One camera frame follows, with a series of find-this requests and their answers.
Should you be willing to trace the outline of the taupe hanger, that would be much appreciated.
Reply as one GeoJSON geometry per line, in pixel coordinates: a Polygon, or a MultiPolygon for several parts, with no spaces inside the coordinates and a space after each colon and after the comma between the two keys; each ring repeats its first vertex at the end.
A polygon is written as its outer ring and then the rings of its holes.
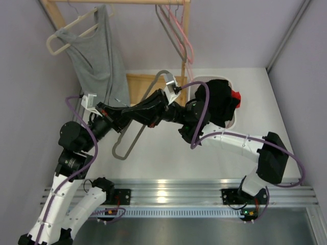
{"type": "Polygon", "coordinates": [[[170,17],[165,13],[163,6],[155,5],[155,13],[174,49],[181,58],[182,62],[187,62],[188,56],[185,42],[178,34],[177,29],[173,26],[172,22],[170,21],[170,17]]]}

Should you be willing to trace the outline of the red tank top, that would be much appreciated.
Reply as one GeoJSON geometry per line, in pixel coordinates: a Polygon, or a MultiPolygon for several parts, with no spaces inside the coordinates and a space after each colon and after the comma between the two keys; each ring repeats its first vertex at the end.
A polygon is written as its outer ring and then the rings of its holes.
{"type": "Polygon", "coordinates": [[[241,106],[241,94],[238,91],[231,90],[232,103],[235,108],[240,108],[241,106]]]}

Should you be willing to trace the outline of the pink hanger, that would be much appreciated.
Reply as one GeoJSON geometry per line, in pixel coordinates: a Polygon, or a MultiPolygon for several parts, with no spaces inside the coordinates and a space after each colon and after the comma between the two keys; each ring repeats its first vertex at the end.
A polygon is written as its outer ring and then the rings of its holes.
{"type": "Polygon", "coordinates": [[[189,41],[185,31],[183,30],[183,24],[184,24],[184,15],[185,15],[185,7],[182,7],[182,12],[179,16],[177,16],[177,12],[180,5],[176,7],[174,12],[171,10],[170,5],[165,5],[165,9],[168,12],[168,16],[170,17],[170,20],[173,22],[173,26],[177,28],[178,34],[182,37],[183,41],[186,45],[186,51],[187,51],[187,62],[188,64],[194,63],[194,50],[191,42],[189,41]]]}
{"type": "Polygon", "coordinates": [[[168,19],[172,19],[173,27],[177,28],[177,34],[175,34],[176,41],[178,42],[178,51],[182,56],[186,56],[186,59],[182,60],[181,76],[185,77],[187,74],[188,81],[192,82],[194,79],[192,64],[194,62],[194,49],[189,40],[189,25],[190,25],[190,12],[191,1],[176,1],[177,8],[175,13],[171,10],[171,1],[169,5],[165,5],[164,8],[168,13],[168,19]]]}

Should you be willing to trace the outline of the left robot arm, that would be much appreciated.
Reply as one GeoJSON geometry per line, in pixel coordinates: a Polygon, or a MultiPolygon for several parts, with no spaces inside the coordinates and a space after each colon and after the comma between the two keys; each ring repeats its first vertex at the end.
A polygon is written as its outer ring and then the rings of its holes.
{"type": "Polygon", "coordinates": [[[125,214],[124,207],[130,204],[130,189],[116,189],[104,177],[93,180],[82,200],[71,207],[76,191],[97,157],[88,152],[98,151],[99,140],[111,129],[119,133],[126,128],[130,119],[124,115],[125,111],[125,107],[98,103],[91,109],[95,116],[89,123],[69,121],[62,126],[58,143],[63,151],[50,193],[36,224],[19,238],[18,244],[72,244],[91,216],[108,212],[117,217],[125,214]]]}

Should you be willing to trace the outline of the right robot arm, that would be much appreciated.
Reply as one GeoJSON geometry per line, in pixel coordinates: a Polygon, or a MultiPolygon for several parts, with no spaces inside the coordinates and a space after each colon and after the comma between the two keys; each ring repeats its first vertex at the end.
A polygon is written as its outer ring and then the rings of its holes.
{"type": "Polygon", "coordinates": [[[244,203],[255,199],[268,184],[278,186],[283,180],[289,155],[281,138],[272,132],[254,138],[222,128],[210,121],[207,101],[193,99],[180,106],[169,103],[159,89],[143,102],[124,109],[122,115],[149,128],[163,120],[180,124],[178,132],[191,149],[216,146],[255,162],[256,168],[242,179],[238,189],[238,197],[244,203]]]}

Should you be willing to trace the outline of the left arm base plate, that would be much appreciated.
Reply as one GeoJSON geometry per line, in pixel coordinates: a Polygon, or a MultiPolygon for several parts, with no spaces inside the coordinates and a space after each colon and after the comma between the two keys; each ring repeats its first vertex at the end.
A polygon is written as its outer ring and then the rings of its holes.
{"type": "Polygon", "coordinates": [[[131,202],[131,189],[115,189],[113,204],[117,206],[128,206],[131,202]]]}

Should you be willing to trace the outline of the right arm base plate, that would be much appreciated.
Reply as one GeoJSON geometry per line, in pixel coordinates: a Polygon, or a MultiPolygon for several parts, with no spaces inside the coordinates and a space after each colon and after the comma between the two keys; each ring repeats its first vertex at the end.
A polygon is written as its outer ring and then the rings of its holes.
{"type": "Polygon", "coordinates": [[[221,195],[224,205],[240,205],[245,203],[245,201],[239,195],[237,188],[221,189],[221,195]]]}

